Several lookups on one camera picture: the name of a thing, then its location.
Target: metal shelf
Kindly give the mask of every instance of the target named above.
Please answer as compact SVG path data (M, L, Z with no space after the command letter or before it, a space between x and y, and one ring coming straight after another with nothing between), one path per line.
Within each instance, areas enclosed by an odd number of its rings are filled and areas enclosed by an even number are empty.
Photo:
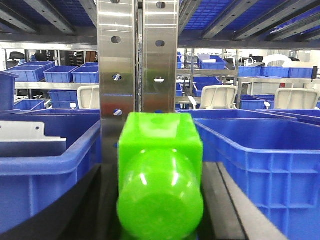
M78 90L84 86L99 86L95 83L56 83L56 82L16 82L15 89L26 90Z

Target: white chair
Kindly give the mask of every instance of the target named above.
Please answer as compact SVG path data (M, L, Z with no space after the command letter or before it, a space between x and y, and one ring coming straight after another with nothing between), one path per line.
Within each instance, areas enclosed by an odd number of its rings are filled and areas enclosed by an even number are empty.
M274 109L315 109L320 92L305 88L279 88L275 92Z
M212 110L212 109L234 109L235 98L237 93L236 86L205 86L201 93L201 104L199 109ZM196 109L196 101L193 97L189 97Z
M100 109L99 86L81 86L76 93L79 109Z

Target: green plastic bottle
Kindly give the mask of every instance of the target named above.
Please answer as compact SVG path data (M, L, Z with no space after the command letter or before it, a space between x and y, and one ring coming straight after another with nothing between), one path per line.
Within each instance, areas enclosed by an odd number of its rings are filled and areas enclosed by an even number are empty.
M182 240L203 215L203 145L189 114L131 113L119 140L118 217L139 240Z

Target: blue crate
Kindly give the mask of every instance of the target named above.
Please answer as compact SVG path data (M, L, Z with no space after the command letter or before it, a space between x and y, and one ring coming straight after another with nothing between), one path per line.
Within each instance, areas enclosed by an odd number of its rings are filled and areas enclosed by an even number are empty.
M48 93L53 102L78 101L77 91L50 90Z
M0 111L14 109L15 80L19 76L0 71Z
M99 62L86 62L85 64L82 65L82 67L97 67L99 66Z
M53 68L55 65L55 61L27 61L20 66L44 66L44 70L48 70Z
M0 158L0 233L36 215L101 162L99 114L5 114L2 121L45 123L46 136L66 138L60 156Z
M99 67L81 66L72 72L73 81L77 84L98 84Z
M261 76L289 77L289 68L281 66L266 66L261 68Z
M45 101L44 100L28 100L24 99L21 100L20 102L16 103L13 106L14 109L20 109L20 110L41 110L45 109Z
M253 97L270 103L269 109L275 108L275 95L253 95Z
M292 79L311 79L312 68L292 67L289 70L289 78Z
M265 110L265 112L297 118L299 122L320 126L320 110L274 109L272 111Z
M195 97L201 97L202 89L206 86L216 86L216 85L222 85L221 82L219 83L193 83L192 93Z
M286 119L199 119L211 158L291 240L320 236L320 127Z
M239 73L238 76L239 77L256 77L256 76L260 76L261 75L261 67L260 66L256 66L256 67L252 67L252 66L240 66L239 67Z
M177 68L182 69L182 54L179 51L177 55Z
M272 112L239 109L179 110L178 112L191 114L193 119L290 119L290 117Z
M199 59L199 68L200 69L214 69L214 70L224 70L225 66L227 64L226 61L224 61L221 57L219 56L210 56L211 60L216 60L216 62L208 62L208 63L203 63L201 59Z
M51 105L54 109L71 109L71 103L75 103L76 107L79 107L78 101L52 101Z
M72 71L77 66L54 66L44 71L45 81L47 83L71 83L73 81Z
M45 65L34 66L14 66L7 70L8 73L16 74L19 77L15 79L16 82L39 82L45 78Z
M253 96L241 96L240 108L243 110L265 109L265 100Z
M195 76L193 82L198 84L222 85L222 82L215 76Z

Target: stainless steel column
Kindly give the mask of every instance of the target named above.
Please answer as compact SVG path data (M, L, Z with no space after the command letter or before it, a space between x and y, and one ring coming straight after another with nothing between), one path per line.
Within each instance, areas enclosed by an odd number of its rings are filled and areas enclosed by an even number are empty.
M104 163L112 163L127 116L135 111L138 1L97 3L102 156Z
M175 110L178 21L178 0L143 1L143 112Z

